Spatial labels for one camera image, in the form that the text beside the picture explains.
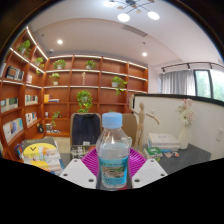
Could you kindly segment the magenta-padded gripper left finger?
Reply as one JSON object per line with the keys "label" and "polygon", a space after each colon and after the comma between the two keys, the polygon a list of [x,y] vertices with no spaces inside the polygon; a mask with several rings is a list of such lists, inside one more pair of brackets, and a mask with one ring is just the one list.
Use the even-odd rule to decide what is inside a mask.
{"label": "magenta-padded gripper left finger", "polygon": [[97,152],[96,149],[92,149],[81,159],[72,159],[60,174],[60,177],[78,186],[95,189],[98,172]]}

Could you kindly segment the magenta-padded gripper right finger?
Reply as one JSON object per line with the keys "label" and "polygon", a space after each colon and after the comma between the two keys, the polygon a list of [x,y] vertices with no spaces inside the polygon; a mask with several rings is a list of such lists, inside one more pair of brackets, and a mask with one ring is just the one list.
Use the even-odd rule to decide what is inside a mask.
{"label": "magenta-padded gripper right finger", "polygon": [[166,171],[155,159],[146,159],[139,152],[130,149],[127,188],[141,188],[167,176]]}

